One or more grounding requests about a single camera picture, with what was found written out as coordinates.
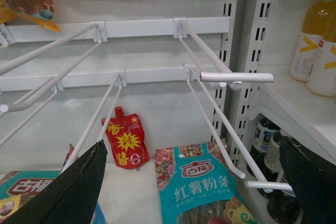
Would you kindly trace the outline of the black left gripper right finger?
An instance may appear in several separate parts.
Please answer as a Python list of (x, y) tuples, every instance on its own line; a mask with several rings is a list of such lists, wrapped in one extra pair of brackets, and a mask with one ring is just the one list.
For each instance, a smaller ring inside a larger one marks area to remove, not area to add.
[(308, 223), (335, 223), (335, 165), (294, 139), (280, 144), (280, 163)]

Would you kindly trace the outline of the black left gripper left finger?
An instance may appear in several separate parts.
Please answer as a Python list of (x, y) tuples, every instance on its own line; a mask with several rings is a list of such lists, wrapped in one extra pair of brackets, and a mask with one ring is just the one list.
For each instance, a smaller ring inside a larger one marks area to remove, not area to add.
[(3, 223), (91, 223), (107, 160), (103, 140)]

